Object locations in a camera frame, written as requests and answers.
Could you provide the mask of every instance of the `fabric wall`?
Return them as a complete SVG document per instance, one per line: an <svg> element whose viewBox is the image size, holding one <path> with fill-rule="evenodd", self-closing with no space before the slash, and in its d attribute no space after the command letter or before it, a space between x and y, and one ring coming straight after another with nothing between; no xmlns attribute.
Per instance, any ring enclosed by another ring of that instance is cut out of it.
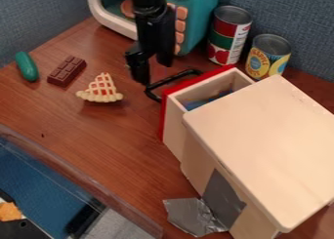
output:
<svg viewBox="0 0 334 239"><path fill-rule="evenodd" d="M283 36L293 48L291 66L334 82L334 0L221 1L251 13L251 38Z"/></svg>
<svg viewBox="0 0 334 239"><path fill-rule="evenodd" d="M0 0L0 66L89 15L86 0Z"/></svg>

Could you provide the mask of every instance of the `crumpled foil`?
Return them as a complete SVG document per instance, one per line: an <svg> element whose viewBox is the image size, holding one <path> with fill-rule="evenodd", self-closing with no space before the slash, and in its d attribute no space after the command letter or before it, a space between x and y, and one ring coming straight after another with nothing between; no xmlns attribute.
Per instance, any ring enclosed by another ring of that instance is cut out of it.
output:
<svg viewBox="0 0 334 239"><path fill-rule="evenodd" d="M213 172L202 198L164 200L168 221L186 233L201 237L229 231L246 207L217 170Z"/></svg>
<svg viewBox="0 0 334 239"><path fill-rule="evenodd" d="M202 237L215 232L228 231L197 198L169 199L163 201L168 221L183 232Z"/></svg>

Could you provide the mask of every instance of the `can lid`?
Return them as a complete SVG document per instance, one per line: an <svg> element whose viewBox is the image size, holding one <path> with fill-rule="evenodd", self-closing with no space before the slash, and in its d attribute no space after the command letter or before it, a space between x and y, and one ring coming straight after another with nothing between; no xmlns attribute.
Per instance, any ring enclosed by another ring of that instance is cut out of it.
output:
<svg viewBox="0 0 334 239"><path fill-rule="evenodd" d="M244 9L235 6L221 6L215 10L217 19L230 24L248 24L252 22L251 15Z"/></svg>
<svg viewBox="0 0 334 239"><path fill-rule="evenodd" d="M291 54L290 43L274 34L260 34L254 38L254 47L273 56L286 56Z"/></svg>

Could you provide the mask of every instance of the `toy microwave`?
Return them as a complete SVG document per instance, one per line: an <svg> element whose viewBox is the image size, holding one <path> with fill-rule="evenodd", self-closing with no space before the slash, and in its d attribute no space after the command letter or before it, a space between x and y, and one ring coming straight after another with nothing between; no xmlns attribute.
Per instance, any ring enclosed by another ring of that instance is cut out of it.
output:
<svg viewBox="0 0 334 239"><path fill-rule="evenodd" d="M176 12L175 54L183 56L206 35L212 11L219 0L167 0ZM124 15L125 0L88 0L99 23L129 38L137 39L134 20Z"/></svg>

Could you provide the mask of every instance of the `chocolate bar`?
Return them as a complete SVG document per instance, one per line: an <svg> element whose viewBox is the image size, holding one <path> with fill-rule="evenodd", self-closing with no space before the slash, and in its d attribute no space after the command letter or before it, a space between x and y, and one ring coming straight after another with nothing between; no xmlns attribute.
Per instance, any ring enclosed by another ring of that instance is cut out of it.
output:
<svg viewBox="0 0 334 239"><path fill-rule="evenodd" d="M48 83L65 88L86 65L85 60L69 56L48 76L47 81Z"/></svg>

